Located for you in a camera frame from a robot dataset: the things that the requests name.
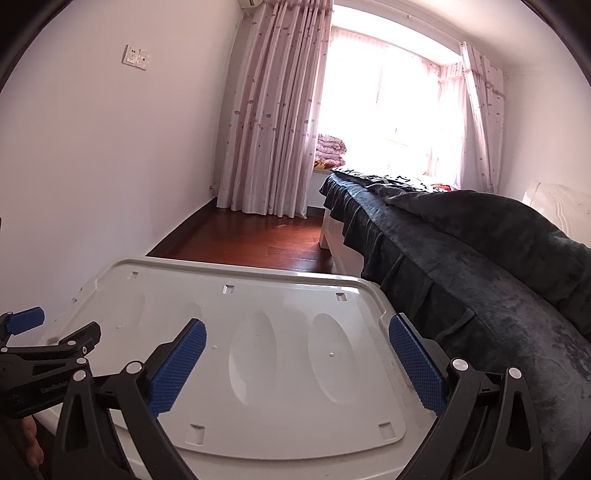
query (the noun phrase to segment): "metal pivot screw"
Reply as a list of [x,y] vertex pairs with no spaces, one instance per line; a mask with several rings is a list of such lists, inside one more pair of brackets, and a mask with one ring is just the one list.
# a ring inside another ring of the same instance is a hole
[[125,367],[125,371],[132,375],[141,372],[141,370],[142,364],[139,362],[131,362],[127,365],[127,367]]
[[512,367],[509,369],[509,375],[519,380],[521,378],[521,371],[518,368]]
[[461,358],[456,358],[453,362],[452,362],[453,368],[455,368],[456,370],[459,370],[460,372],[465,372],[466,370],[468,370],[468,362],[466,362],[465,360],[461,359]]
[[84,370],[78,370],[76,373],[74,373],[72,378],[75,382],[81,382],[86,378],[86,372]]

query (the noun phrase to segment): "dark blue bedspread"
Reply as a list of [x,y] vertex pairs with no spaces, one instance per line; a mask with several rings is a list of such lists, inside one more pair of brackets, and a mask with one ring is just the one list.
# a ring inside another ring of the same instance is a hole
[[524,373],[556,479],[591,430],[591,250],[516,200],[423,187],[341,171],[320,192],[362,277],[421,335]]

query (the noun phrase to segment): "plastic storage box lid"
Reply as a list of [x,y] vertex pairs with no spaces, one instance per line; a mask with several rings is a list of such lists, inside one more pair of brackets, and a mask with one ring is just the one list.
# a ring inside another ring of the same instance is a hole
[[[207,479],[395,478],[434,421],[383,331],[379,288],[336,275],[134,258],[82,288],[43,344],[89,322],[93,375],[145,361],[197,318],[206,349],[173,409],[158,417]],[[52,432],[60,407],[38,414]],[[150,478],[120,412],[122,445]]]

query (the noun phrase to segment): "human hand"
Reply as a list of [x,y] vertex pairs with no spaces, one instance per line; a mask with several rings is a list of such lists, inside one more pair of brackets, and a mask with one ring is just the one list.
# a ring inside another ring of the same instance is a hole
[[44,453],[37,441],[37,424],[33,417],[26,417],[22,420],[22,435],[25,438],[27,463],[32,468],[39,468],[43,463]]

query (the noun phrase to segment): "white bed frame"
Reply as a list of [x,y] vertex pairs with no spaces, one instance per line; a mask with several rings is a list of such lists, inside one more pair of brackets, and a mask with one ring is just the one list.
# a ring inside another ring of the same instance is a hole
[[[591,248],[591,194],[577,192],[564,185],[535,182],[530,185],[523,203],[537,210],[571,239]],[[346,247],[343,223],[324,211],[320,247],[330,249],[339,274],[360,277],[363,255]]]
[[343,242],[343,223],[330,217],[330,210],[324,210],[324,221],[320,234],[320,247],[330,249],[335,267],[340,275],[360,277],[363,270],[363,255],[346,247]]

